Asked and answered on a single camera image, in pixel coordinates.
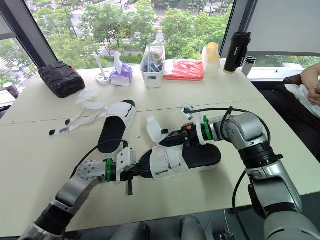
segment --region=chair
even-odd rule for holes
[[[283,79],[284,84],[295,84],[295,85],[301,85],[301,74],[297,74],[294,76],[288,76],[285,79]]]

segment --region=white cloth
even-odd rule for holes
[[[286,84],[285,87],[310,113],[320,118],[320,106],[314,105],[308,100],[309,90],[304,84]]]

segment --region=red plastic bag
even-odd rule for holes
[[[203,81],[204,68],[198,60],[166,60],[163,79],[182,81]]]

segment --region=white bottle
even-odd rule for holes
[[[218,53],[218,44],[210,42],[202,50],[202,65],[204,74],[216,75],[220,69],[220,55]]]

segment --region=purple tissue box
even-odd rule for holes
[[[124,63],[121,68],[121,74],[118,74],[115,68],[113,69],[113,71],[110,74],[110,82],[112,85],[130,87],[132,73],[132,68]]]

